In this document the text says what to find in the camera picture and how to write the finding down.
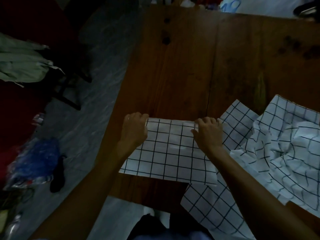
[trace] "red object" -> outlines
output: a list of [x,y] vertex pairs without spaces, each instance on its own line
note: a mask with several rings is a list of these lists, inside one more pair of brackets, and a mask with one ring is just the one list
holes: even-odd
[[198,0],[197,4],[200,5],[210,5],[210,4],[216,4],[217,6],[220,5],[220,3],[223,0]]
[[[73,60],[78,46],[77,35],[55,0],[0,0],[0,32],[48,45],[66,60]],[[35,130],[33,117],[47,102],[32,89],[0,80],[0,187],[7,165]]]

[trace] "chair leg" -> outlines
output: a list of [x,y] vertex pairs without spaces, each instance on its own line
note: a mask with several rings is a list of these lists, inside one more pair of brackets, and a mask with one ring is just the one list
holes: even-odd
[[70,105],[72,108],[76,110],[81,110],[81,106],[79,106],[78,104],[75,104],[74,102],[70,101],[66,97],[63,97],[61,94],[57,93],[56,91],[53,91],[52,97],[64,102],[65,104]]
[[75,74],[77,74],[78,76],[80,76],[83,80],[85,80],[87,83],[91,83],[92,82],[92,78],[86,76],[82,71],[80,71],[80,69],[76,69],[75,70]]

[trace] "forearm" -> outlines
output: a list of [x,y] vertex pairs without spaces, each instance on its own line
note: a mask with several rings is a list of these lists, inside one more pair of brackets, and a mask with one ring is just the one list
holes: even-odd
[[128,153],[125,149],[116,146],[110,156],[95,165],[29,239],[85,240],[126,157]]
[[258,239],[319,239],[224,150],[210,153],[246,223]]

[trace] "hand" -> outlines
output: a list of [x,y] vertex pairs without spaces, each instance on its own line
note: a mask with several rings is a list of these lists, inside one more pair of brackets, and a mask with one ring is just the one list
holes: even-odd
[[139,112],[124,117],[121,139],[118,143],[122,150],[131,154],[146,140],[148,129],[145,124],[148,118],[148,114],[141,115]]
[[215,156],[223,150],[222,124],[214,118],[205,117],[195,121],[199,125],[199,132],[192,129],[193,137],[198,147],[207,155]]

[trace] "white paper with black grid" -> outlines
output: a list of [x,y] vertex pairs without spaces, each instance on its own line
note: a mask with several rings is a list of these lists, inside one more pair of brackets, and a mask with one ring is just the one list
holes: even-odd
[[148,138],[125,161],[120,173],[164,180],[217,184],[216,168],[198,148],[192,121],[149,118]]
[[[274,101],[280,101],[281,103],[286,100],[279,96],[275,96],[271,103],[274,103]],[[284,110],[286,110],[284,113],[285,121],[288,121],[288,119],[295,121],[294,115],[298,115],[297,119],[300,121],[303,120],[303,118],[307,118],[308,120],[313,119],[313,122],[318,123],[320,117],[318,113],[306,110],[303,111],[303,116],[299,116],[296,112],[301,112],[302,110],[300,108],[300,106],[286,101],[286,107],[284,108]],[[274,112],[276,116],[279,115],[278,110]],[[240,145],[249,145],[249,142],[246,142],[251,136],[255,136],[255,131],[251,130],[253,122],[259,118],[257,114],[249,110],[249,108],[241,104],[238,100],[235,101],[221,116],[221,120],[224,124],[223,144],[225,149],[227,151],[231,151],[239,149]],[[237,153],[239,151],[240,150],[232,151],[231,156],[259,183],[266,187],[281,203],[286,204],[290,199],[280,194],[279,190],[276,188],[270,187],[269,181],[266,181],[262,173],[255,170],[251,164],[244,162],[240,157],[234,154],[234,152]],[[217,180],[218,184],[216,187],[196,184],[189,185],[184,197],[182,198],[181,205],[198,222],[211,231],[218,230],[235,237],[254,239],[254,236],[244,221],[229,188],[219,172],[217,172]]]
[[258,172],[265,187],[320,217],[320,114],[275,96],[253,135],[231,152]]

